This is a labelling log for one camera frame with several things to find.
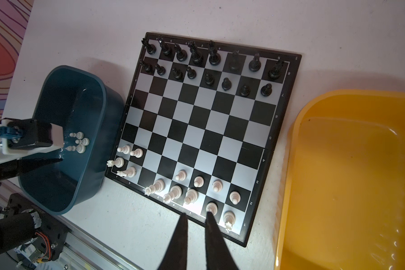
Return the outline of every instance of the yellow bin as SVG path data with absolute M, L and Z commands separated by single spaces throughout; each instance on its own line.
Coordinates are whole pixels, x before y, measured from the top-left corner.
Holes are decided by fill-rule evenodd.
M 275 269 L 405 269 L 405 93 L 323 94 L 288 148 Z

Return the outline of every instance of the white chess piece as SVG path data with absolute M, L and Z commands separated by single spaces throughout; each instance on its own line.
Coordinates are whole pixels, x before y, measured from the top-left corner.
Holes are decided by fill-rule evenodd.
M 144 195 L 149 196 L 154 192 L 161 192 L 165 188 L 165 183 L 162 179 L 156 180 L 153 185 L 150 185 L 144 189 Z
M 129 145 L 125 145 L 123 147 L 117 148 L 117 152 L 123 153 L 125 155 L 129 154 L 132 149 Z
M 164 196 L 164 203 L 170 203 L 173 199 L 177 199 L 181 196 L 181 187 L 173 186 L 170 192 L 166 193 Z
M 204 178 L 202 178 L 201 176 L 195 177 L 193 185 L 195 187 L 202 187 L 204 185 Z
M 195 189 L 188 189 L 186 192 L 186 197 L 184 198 L 184 204 L 194 203 L 198 199 L 198 192 Z
M 65 149 L 68 150 L 68 151 L 75 151 L 76 147 L 75 146 L 68 146 Z
M 177 173 L 176 178 L 177 181 L 183 181 L 186 179 L 186 172 L 184 170 L 181 170 Z
M 230 193 L 230 200 L 233 204 L 237 204 L 240 202 L 240 194 L 237 191 L 233 191 Z
M 84 133 L 82 132 L 70 133 L 69 136 L 76 137 L 77 139 L 81 140 L 82 138 L 84 138 Z
M 82 154 L 86 151 L 86 147 L 80 143 L 76 146 L 76 151 L 78 153 Z
M 224 213 L 224 223 L 227 231 L 232 230 L 232 225 L 235 223 L 235 214 L 232 211 L 227 211 Z
M 143 151 L 142 151 L 142 149 L 140 149 L 140 148 L 138 148 L 138 149 L 136 149 L 136 150 L 134 150 L 134 151 L 130 151 L 130 155 L 131 155 L 131 156 L 135 156 L 135 158 L 140 158 L 140 157 L 142 157 L 142 154 L 143 154 Z
M 223 184 L 220 180 L 216 180 L 213 182 L 213 191 L 219 192 L 222 190 Z
M 134 167 L 130 167 L 125 171 L 117 171 L 117 175 L 121 177 L 134 177 L 136 175 L 136 169 Z
M 80 143 L 81 143 L 82 145 L 87 146 L 87 145 L 90 143 L 90 140 L 87 139 L 87 138 L 77 139 L 77 140 L 75 140 L 75 143 L 76 143 L 76 144 L 80 144 Z
M 107 161 L 107 166 L 112 167 L 116 166 L 117 168 L 121 168 L 124 165 L 124 159 L 122 158 L 116 158 L 116 160 L 108 160 Z
M 218 212 L 218 206 L 216 205 L 216 203 L 210 202 L 205 207 L 205 210 L 207 212 L 211 212 L 213 215 L 216 215 L 216 213 Z

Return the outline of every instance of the chess piece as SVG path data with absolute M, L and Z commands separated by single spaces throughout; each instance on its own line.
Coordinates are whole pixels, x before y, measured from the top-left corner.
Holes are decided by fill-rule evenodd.
M 173 72 L 173 75 L 174 75 L 174 78 L 175 79 L 181 79 L 182 78 L 182 76 L 183 76 L 183 72 L 181 72 L 181 70 L 180 69 L 178 69 L 178 68 L 172 68 L 171 69 L 171 71 Z
M 183 62 L 187 59 L 187 52 L 185 50 L 182 50 L 180 45 L 178 45 L 177 43 L 174 44 L 174 49 L 176 50 L 176 57 L 178 61 Z
M 209 62 L 212 66 L 217 66 L 221 62 L 221 56 L 218 54 L 218 50 L 216 49 L 215 42 L 210 40 L 209 42 Z
M 156 180 L 153 185 L 150 185 L 144 189 L 144 195 L 149 196 L 154 192 L 161 192 L 165 188 L 165 183 L 162 179 Z
M 164 203 L 170 203 L 172 200 L 177 199 L 181 196 L 182 190 L 179 186 L 173 186 L 170 192 L 166 193 L 164 196 Z
M 216 203 L 214 202 L 210 202 L 207 204 L 207 206 L 205 207 L 205 210 L 207 212 L 211 212 L 213 215 L 216 215 L 218 212 L 218 206 L 216 205 Z
M 201 176 L 195 177 L 193 185 L 195 187 L 202 187 L 204 185 L 204 178 L 202 178 Z
M 69 137 L 76 137 L 77 139 L 81 140 L 82 138 L 84 138 L 84 133 L 82 132 L 70 133 Z
M 186 197 L 184 198 L 184 204 L 194 203 L 198 199 L 198 192 L 195 189 L 188 189 L 186 192 Z
M 65 149 L 68 150 L 68 151 L 75 151 L 76 147 L 75 146 L 68 146 Z
M 224 89 L 225 91 L 231 89 L 231 81 L 228 78 L 225 78 L 224 81 L 222 82 L 222 89 Z
M 164 38 L 159 37 L 157 40 L 159 41 L 159 45 L 161 46 L 162 52 L 165 55 L 169 55 L 172 50 L 171 50 L 170 46 L 168 46 L 168 44 L 165 43 Z
M 223 184 L 220 180 L 216 180 L 213 182 L 213 191 L 219 192 L 222 190 Z
M 135 158 L 140 158 L 140 157 L 142 157 L 142 154 L 143 154 L 143 151 L 142 151 L 142 149 L 140 149 L 140 148 L 138 148 L 138 149 L 136 149 L 136 150 L 134 150 L 134 151 L 130 151 L 130 155 L 131 156 L 135 156 Z
M 107 161 L 107 166 L 112 167 L 116 166 L 117 168 L 121 168 L 124 165 L 124 159 L 122 158 L 116 158 L 116 160 L 108 160 Z
M 255 54 L 251 62 L 249 62 L 249 70 L 257 72 L 261 68 L 261 62 L 259 61 L 259 54 Z
M 196 71 L 193 70 L 191 67 L 187 67 L 186 71 L 187 71 L 187 77 L 189 79 L 194 79 L 196 77 Z
M 78 144 L 76 147 L 75 147 L 75 150 L 78 152 L 78 153 L 80 153 L 80 154 L 82 154 L 82 153 L 84 153 L 85 151 L 86 151 L 86 147 L 85 147 L 85 145 L 83 145 L 83 144 Z
M 75 140 L 75 143 L 76 143 L 76 144 L 80 144 L 80 143 L 81 143 L 82 145 L 87 146 L 87 145 L 90 143 L 90 140 L 87 139 L 87 138 L 77 139 L 77 140 Z
M 239 95 L 242 97 L 247 97 L 250 94 L 250 89 L 246 84 L 243 84 L 243 86 L 240 88 Z
M 238 51 L 232 53 L 232 59 L 229 64 L 231 71 L 238 71 L 240 69 L 240 63 L 238 61 Z
M 224 213 L 224 223 L 227 231 L 232 230 L 232 225 L 235 223 L 235 214 L 232 211 L 227 211 Z
M 261 87 L 261 94 L 263 96 L 269 96 L 272 93 L 272 84 L 268 83 L 266 85 L 264 85 L 263 87 Z
M 158 73 L 160 76 L 164 75 L 165 72 L 166 72 L 165 68 L 159 66 L 159 64 L 156 64 L 155 68 L 156 68 L 156 70 L 157 70 L 157 73 Z
M 184 179 L 186 179 L 186 171 L 185 170 L 181 170 L 177 173 L 175 179 L 177 181 L 183 181 Z
M 233 204 L 237 204 L 240 202 L 240 194 L 237 191 L 233 191 L 230 193 L 230 200 Z
M 123 153 L 123 154 L 125 154 L 125 155 L 129 154 L 131 150 L 132 150 L 132 149 L 130 148 L 129 145 L 125 145 L 125 146 L 123 146 L 123 147 L 117 148 L 117 152 Z
M 146 51 L 148 52 L 148 54 L 154 54 L 156 52 L 156 46 L 154 46 L 153 44 L 150 44 L 148 39 L 143 38 L 141 40 L 142 45 L 144 45 L 144 47 L 146 47 Z
M 142 66 L 142 68 L 147 72 L 150 73 L 151 72 L 151 64 L 144 62 L 143 59 L 139 60 L 139 64 Z
M 117 175 L 121 177 L 134 177 L 136 175 L 136 169 L 134 167 L 129 167 L 125 171 L 117 171 Z
M 213 78 L 213 75 L 210 73 L 206 73 L 205 74 L 205 78 L 204 78 L 205 84 L 208 86 L 212 86 L 215 83 L 215 78 Z
M 279 78 L 281 76 L 282 66 L 283 66 L 283 61 L 281 61 L 279 59 L 278 62 L 275 64 L 275 66 L 269 70 L 269 77 L 272 79 Z
M 192 62 L 195 65 L 199 65 L 203 61 L 202 54 L 196 48 L 194 41 L 190 41 L 188 46 L 190 48 L 190 52 L 191 52 L 190 58 L 192 59 Z

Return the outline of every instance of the chessboard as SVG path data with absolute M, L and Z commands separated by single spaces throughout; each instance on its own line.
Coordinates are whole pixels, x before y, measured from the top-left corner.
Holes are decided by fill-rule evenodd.
M 157 33 L 142 43 L 106 176 L 142 196 L 152 185 L 148 199 L 202 226 L 210 208 L 245 247 L 301 55 Z

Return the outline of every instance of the blue bin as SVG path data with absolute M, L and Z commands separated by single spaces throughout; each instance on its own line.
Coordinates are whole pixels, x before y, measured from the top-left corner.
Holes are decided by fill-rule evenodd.
M 58 149 L 26 159 L 62 158 L 19 177 L 28 198 L 52 215 L 68 212 L 99 190 L 111 154 L 124 102 L 97 76 L 68 66 L 54 68 L 42 86 L 33 118 L 63 127 L 66 146 L 71 132 L 82 131 L 90 144 L 83 154 Z

